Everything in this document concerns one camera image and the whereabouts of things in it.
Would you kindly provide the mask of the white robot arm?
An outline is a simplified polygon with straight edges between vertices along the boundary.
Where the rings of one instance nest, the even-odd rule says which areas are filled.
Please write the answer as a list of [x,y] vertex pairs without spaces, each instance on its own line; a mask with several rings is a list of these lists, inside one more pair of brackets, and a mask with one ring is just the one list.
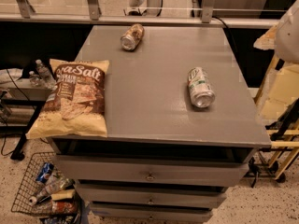
[[275,53],[285,62],[299,63],[299,0],[293,3],[278,23]]

